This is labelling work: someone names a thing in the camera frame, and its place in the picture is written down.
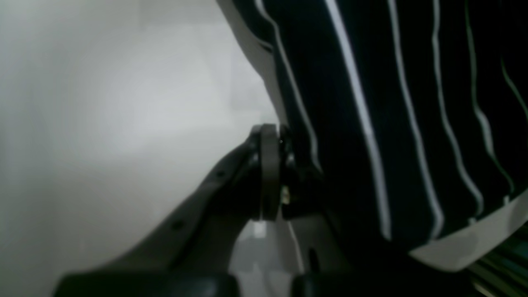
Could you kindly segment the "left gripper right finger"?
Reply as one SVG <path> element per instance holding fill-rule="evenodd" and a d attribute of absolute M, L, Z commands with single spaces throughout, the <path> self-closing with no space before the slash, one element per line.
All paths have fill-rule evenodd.
<path fill-rule="evenodd" d="M 283 218 L 292 224 L 305 271 L 294 277 L 293 297 L 473 297 L 465 273 L 432 269 L 365 232 L 360 222 L 332 210 L 339 198 L 309 164 L 299 145 L 280 130 L 281 180 L 289 193 Z"/>

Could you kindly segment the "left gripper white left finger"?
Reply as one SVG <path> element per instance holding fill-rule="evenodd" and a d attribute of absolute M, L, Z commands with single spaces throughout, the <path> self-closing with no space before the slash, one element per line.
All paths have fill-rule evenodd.
<path fill-rule="evenodd" d="M 250 220 L 274 221 L 281 200 L 277 127 L 253 126 L 198 188 L 124 255 L 64 277 L 55 297 L 238 297 L 228 272 Z"/>

